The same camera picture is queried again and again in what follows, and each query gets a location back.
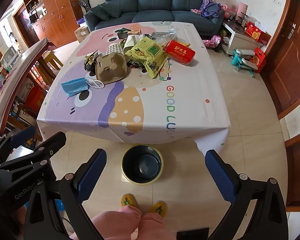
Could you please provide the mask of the blue face mask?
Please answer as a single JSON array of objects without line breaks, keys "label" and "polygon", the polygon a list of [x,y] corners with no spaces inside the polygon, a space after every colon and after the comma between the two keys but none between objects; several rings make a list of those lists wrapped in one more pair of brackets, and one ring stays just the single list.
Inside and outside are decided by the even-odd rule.
[{"label": "blue face mask", "polygon": [[72,97],[85,90],[88,90],[89,87],[96,88],[96,89],[103,89],[104,83],[99,80],[92,79],[90,77],[83,77],[68,82],[64,82],[61,84],[61,86],[64,92],[66,93],[66,95],[68,97]]}]

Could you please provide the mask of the dark foil wrapper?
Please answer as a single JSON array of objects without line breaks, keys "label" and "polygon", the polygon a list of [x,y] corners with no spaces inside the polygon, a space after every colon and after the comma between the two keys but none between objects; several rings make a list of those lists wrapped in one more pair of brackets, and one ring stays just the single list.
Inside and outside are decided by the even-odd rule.
[{"label": "dark foil wrapper", "polygon": [[84,69],[86,71],[95,71],[95,66],[97,64],[98,57],[99,57],[98,50],[86,55],[84,58]]}]

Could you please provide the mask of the brown bear plush hat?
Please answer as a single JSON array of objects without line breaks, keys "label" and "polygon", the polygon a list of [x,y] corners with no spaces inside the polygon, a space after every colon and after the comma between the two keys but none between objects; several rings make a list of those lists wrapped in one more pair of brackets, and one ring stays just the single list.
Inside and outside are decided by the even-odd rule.
[{"label": "brown bear plush hat", "polygon": [[99,56],[95,66],[96,78],[107,85],[122,80],[127,75],[126,59],[121,53]]}]

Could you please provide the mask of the checkered paper cup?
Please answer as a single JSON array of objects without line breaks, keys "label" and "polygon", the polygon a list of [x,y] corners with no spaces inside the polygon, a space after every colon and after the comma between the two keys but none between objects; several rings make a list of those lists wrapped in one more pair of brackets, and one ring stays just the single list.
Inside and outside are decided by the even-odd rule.
[{"label": "checkered paper cup", "polygon": [[118,53],[124,55],[124,51],[119,43],[112,43],[106,50],[105,55],[109,55],[111,53]]}]

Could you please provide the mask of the yellow green snack bag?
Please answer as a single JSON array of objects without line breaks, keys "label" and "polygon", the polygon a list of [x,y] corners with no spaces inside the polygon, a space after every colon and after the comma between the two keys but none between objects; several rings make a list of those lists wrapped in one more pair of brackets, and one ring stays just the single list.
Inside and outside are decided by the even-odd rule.
[{"label": "yellow green snack bag", "polygon": [[157,77],[168,58],[162,46],[149,37],[143,37],[125,55],[133,63],[141,64],[151,79]]}]

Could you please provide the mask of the yellow rimmed trash bin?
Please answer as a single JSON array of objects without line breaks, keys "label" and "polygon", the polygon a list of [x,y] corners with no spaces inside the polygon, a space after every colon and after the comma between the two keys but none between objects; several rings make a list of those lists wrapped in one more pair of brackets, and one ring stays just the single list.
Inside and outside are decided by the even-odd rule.
[{"label": "yellow rimmed trash bin", "polygon": [[134,145],[123,155],[123,176],[135,185],[149,185],[157,181],[164,169],[161,152],[149,145]]}]

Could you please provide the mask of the left yellow slipper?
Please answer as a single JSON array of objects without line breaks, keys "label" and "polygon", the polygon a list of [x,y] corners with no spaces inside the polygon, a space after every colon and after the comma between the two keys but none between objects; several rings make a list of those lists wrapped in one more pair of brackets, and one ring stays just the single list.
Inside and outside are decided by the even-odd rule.
[{"label": "left yellow slipper", "polygon": [[121,207],[124,207],[124,206],[137,207],[138,204],[137,204],[136,198],[130,193],[124,194],[121,198]]}]

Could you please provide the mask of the yellow slipper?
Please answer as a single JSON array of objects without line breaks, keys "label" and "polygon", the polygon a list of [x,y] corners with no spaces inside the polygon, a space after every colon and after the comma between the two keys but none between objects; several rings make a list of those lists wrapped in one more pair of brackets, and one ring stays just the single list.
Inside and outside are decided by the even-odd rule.
[{"label": "yellow slipper", "polygon": [[124,206],[137,207],[138,204],[137,204],[136,198],[130,193],[124,194],[121,198],[121,207],[124,207]]},{"label": "yellow slipper", "polygon": [[149,213],[155,213],[164,218],[167,213],[167,204],[163,201],[157,201],[151,206]]}]

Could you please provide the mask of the long dining table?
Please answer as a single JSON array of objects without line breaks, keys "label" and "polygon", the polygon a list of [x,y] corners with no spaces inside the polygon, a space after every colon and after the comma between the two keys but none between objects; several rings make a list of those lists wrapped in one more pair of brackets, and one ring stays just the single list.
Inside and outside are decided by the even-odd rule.
[{"label": "long dining table", "polygon": [[49,46],[53,46],[53,43],[47,38],[35,43],[19,57],[9,72],[6,82],[0,90],[0,135],[3,135],[5,131],[10,109],[18,90],[33,65],[42,57]]}]

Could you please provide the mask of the pink trouser legs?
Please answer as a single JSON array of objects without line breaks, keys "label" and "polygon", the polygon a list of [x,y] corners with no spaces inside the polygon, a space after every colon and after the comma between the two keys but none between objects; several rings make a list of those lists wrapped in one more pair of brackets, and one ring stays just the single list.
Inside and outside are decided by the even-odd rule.
[{"label": "pink trouser legs", "polygon": [[131,239],[138,231],[137,239],[175,239],[160,213],[142,212],[134,206],[124,206],[119,211],[106,211],[92,219],[92,223],[104,239]]}]

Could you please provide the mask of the right yellow slipper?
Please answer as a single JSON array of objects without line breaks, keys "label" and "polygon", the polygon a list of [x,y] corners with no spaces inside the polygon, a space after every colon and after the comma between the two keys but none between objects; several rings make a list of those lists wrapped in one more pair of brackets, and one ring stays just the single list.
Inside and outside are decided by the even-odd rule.
[{"label": "right yellow slipper", "polygon": [[151,206],[149,213],[155,213],[164,218],[167,213],[167,204],[163,201],[157,201]]}]

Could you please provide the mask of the cartoon printed tablecloth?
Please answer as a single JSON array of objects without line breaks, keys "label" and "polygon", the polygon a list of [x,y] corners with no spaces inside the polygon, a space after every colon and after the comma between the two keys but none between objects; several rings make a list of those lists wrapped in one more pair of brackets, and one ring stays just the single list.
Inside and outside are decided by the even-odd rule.
[{"label": "cartoon printed tablecloth", "polygon": [[191,138],[203,153],[221,152],[230,133],[230,119],[217,74],[194,25],[141,22],[125,28],[144,34],[174,30],[178,41],[188,43],[195,56],[188,66],[167,59],[154,79],[133,68],[123,80],[69,97],[63,83],[94,78],[84,68],[85,56],[105,54],[111,44],[119,42],[119,26],[92,31],[67,59],[44,99],[37,118],[42,137],[77,132],[131,144]]}]

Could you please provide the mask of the wooden door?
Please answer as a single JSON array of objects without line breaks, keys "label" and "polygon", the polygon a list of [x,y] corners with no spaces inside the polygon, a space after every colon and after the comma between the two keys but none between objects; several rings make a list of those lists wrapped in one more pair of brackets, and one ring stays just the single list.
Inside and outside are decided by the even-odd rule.
[{"label": "wooden door", "polygon": [[287,1],[261,72],[280,119],[300,103],[300,2]]}]

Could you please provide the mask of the teal stepper machine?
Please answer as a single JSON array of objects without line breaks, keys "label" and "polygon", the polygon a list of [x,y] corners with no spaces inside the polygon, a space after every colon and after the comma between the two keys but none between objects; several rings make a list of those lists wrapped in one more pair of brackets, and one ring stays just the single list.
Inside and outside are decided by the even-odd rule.
[{"label": "teal stepper machine", "polygon": [[233,56],[231,64],[234,66],[234,69],[239,72],[240,70],[246,70],[250,73],[250,76],[254,79],[255,72],[258,70],[258,66],[251,62],[251,59],[255,56],[253,50],[245,49],[235,49],[233,51]]}]

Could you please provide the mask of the wooden cabinet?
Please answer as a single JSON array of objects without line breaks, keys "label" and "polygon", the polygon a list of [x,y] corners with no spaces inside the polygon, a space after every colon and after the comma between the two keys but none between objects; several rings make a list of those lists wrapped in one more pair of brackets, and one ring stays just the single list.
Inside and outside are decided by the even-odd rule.
[{"label": "wooden cabinet", "polygon": [[76,41],[82,17],[79,0],[23,0],[13,15],[27,47],[44,38],[57,47]]}]

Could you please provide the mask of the white side table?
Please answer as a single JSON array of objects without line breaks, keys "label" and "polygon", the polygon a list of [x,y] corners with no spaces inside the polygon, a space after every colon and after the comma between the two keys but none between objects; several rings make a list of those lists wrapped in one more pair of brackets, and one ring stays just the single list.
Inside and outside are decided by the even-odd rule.
[{"label": "white side table", "polygon": [[244,28],[235,20],[224,20],[220,28],[220,35],[222,49],[227,55],[233,55],[235,49],[255,50],[257,47],[262,47],[262,44],[247,35]]}]

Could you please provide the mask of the dark teal sofa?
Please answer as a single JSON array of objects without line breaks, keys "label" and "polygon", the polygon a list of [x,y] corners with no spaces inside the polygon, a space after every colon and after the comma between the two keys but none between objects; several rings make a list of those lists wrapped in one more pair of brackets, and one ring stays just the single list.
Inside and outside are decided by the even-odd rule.
[{"label": "dark teal sofa", "polygon": [[199,35],[212,37],[219,33],[225,10],[221,6],[219,18],[200,15],[203,0],[104,0],[84,16],[89,31],[140,22],[192,23]]}]

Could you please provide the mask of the purple bag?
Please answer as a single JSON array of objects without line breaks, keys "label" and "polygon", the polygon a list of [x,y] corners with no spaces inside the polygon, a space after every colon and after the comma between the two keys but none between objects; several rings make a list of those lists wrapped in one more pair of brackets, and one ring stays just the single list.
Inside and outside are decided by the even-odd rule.
[{"label": "purple bag", "polygon": [[199,10],[200,15],[204,18],[219,18],[221,5],[212,0],[203,0]]}]

